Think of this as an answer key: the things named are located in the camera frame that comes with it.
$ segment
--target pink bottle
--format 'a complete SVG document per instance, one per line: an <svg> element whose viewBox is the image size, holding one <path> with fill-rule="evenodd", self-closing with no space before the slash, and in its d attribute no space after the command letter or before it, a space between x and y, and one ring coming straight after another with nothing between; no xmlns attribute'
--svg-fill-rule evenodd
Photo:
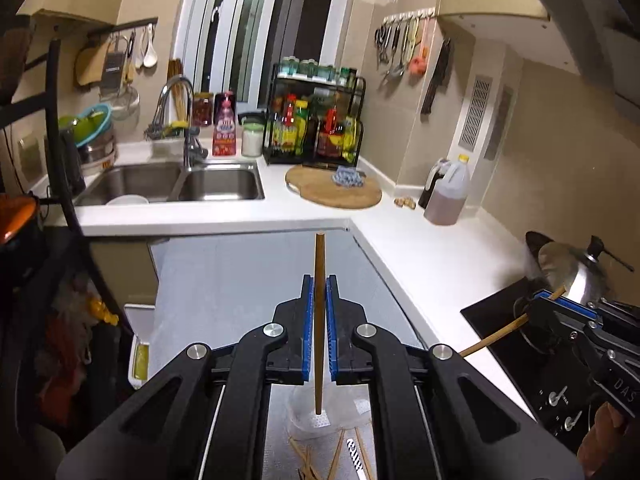
<svg viewBox="0 0 640 480"><path fill-rule="evenodd" d="M236 115L229 97L222 101L216 116L213 132L213 155L231 156L236 154Z"/></svg>

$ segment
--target white spoon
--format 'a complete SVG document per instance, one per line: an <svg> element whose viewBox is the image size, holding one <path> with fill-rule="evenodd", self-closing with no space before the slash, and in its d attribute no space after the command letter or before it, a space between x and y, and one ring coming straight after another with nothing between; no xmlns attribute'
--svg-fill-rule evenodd
<svg viewBox="0 0 640 480"><path fill-rule="evenodd" d="M142 68L142 46L145 44L145 34L146 28L142 34L140 34L140 43L134 44L133 46L133 66L136 70L140 70Z"/></svg>
<svg viewBox="0 0 640 480"><path fill-rule="evenodd" d="M143 59L142 63L147 68L151 68L155 66L156 63L158 62L158 54L156 54L156 51L154 49L154 44L152 41L153 34L154 34L154 26L151 25L151 23L147 25L146 33L149 37L149 43L146 47L145 59Z"/></svg>

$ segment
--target pot lid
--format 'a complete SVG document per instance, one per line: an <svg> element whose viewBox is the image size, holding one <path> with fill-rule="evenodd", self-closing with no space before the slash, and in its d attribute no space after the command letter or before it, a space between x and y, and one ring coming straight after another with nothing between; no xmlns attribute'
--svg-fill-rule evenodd
<svg viewBox="0 0 640 480"><path fill-rule="evenodd" d="M33 218L37 209L36 199L31 196L0 194L0 243L11 240Z"/></svg>
<svg viewBox="0 0 640 480"><path fill-rule="evenodd" d="M584 251L558 242L549 242L538 253L538 264L552 290L562 285L569 300L586 304L610 292L607 276L595 259Z"/></svg>

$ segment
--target power outlet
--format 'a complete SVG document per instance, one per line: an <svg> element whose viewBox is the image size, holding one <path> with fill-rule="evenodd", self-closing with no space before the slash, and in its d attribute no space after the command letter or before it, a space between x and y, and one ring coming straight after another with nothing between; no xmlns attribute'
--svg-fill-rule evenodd
<svg viewBox="0 0 640 480"><path fill-rule="evenodd" d="M33 182L42 176L40 139L35 133L32 132L18 141L18 158L22 174L27 182Z"/></svg>

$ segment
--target white countertop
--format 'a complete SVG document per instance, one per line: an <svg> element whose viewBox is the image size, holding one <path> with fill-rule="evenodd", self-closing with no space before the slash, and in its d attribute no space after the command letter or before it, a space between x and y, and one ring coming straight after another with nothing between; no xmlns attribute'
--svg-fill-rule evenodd
<svg viewBox="0 0 640 480"><path fill-rule="evenodd" d="M180 160L182 155L176 141L118 148L118 165ZM426 345L443 342L457 351L479 341L460 311L524 276L524 244L484 210L441 227L426 221L420 208L397 208L386 193L373 208L329 208L287 189L284 176L290 166L267 166L263 158L257 163L264 200L85 206L76 208L76 215L84 234L92 237L347 228ZM65 224L59 208L52 207L47 224ZM468 360L530 415L487 349Z"/></svg>

